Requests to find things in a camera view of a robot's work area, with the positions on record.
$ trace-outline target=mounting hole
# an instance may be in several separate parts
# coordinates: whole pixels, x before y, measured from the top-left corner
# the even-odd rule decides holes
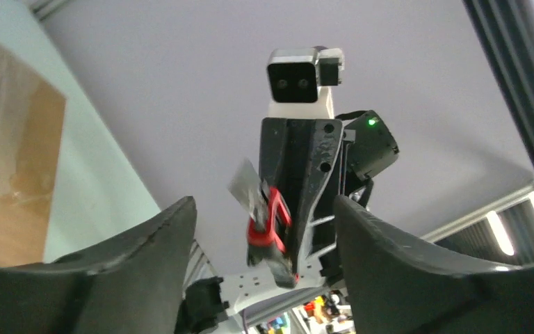
[[[330,172],[330,164],[328,162],[323,162],[321,163],[321,171],[323,171],[324,173],[328,173]]]
[[[331,133],[334,131],[334,125],[332,124],[326,124],[324,126],[324,132],[326,132],[327,134]]]

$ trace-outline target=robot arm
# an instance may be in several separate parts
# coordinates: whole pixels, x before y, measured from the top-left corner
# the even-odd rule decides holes
[[[293,289],[342,286],[333,200],[353,195],[365,205],[371,178],[398,155],[394,138],[374,111],[335,119],[332,87],[341,83],[343,69],[340,49],[271,54],[267,73],[273,100],[261,125],[259,172],[245,161],[229,186],[251,217],[251,270],[204,282],[212,289],[201,283],[191,288],[196,296],[219,290],[219,300],[227,302],[209,323]]]

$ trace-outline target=metal frame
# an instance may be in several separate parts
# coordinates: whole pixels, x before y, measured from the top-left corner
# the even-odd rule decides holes
[[[325,279],[319,273],[320,264],[318,261],[314,261],[313,265],[313,267],[301,271],[303,278],[300,279],[294,290],[278,287],[269,268],[263,266],[247,273],[223,276],[224,282],[220,285],[222,289],[220,295],[223,301],[230,303],[227,314],[229,316],[236,315],[255,303],[290,291],[322,287],[325,284]]]
[[[532,1],[464,0],[464,4],[534,166]]]
[[[183,282],[183,291],[196,280],[212,278],[217,276],[216,270],[211,265],[210,260],[198,244],[193,240],[191,251],[189,252],[189,263],[185,272],[185,281]]]

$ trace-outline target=brown cardboard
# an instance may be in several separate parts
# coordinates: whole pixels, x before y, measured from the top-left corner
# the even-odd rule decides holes
[[[42,261],[65,104],[0,46],[0,267]]]

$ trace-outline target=camera lens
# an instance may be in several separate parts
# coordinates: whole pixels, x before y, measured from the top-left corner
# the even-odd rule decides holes
[[[301,89],[308,88],[308,80],[306,80],[306,79],[299,80],[298,81],[298,87],[301,88]]]
[[[283,79],[281,79],[281,80],[279,80],[279,81],[277,82],[277,88],[279,88],[279,89],[285,89],[286,87],[287,87],[287,80],[283,80]]]

